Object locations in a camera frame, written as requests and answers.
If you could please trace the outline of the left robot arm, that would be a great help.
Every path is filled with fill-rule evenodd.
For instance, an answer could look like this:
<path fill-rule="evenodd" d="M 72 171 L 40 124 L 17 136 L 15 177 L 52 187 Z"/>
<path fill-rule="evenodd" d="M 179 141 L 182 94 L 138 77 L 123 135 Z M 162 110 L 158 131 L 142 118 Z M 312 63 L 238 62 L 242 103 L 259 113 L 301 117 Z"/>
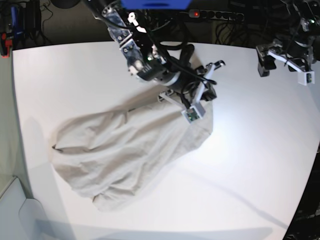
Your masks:
<path fill-rule="evenodd" d="M 260 7 L 268 24 L 274 25 L 274 39 L 256 46 L 257 70 L 261 77 L 275 70 L 280 61 L 291 72 L 298 73 L 298 83 L 315 83 L 312 65 L 317 62 L 314 51 L 320 36 L 320 3 L 317 0 L 283 0 L 285 11 L 270 14 L 270 8 Z"/>

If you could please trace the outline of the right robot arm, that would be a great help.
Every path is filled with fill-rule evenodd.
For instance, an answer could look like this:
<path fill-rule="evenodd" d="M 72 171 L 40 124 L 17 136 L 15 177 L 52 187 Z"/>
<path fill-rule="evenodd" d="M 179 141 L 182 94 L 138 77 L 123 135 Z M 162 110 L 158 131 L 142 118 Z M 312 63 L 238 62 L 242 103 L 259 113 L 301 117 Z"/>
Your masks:
<path fill-rule="evenodd" d="M 85 0 L 84 5 L 106 24 L 110 37 L 118 43 L 128 71 L 144 82 L 156 82 L 180 97 L 189 109 L 193 101 L 212 101 L 217 97 L 216 81 L 207 74 L 224 65 L 223 61 L 193 68 L 195 47 L 188 42 L 186 26 L 173 14 L 155 9 L 127 9 L 120 0 Z M 182 30 L 180 44 L 161 44 L 157 32 L 174 23 Z"/>

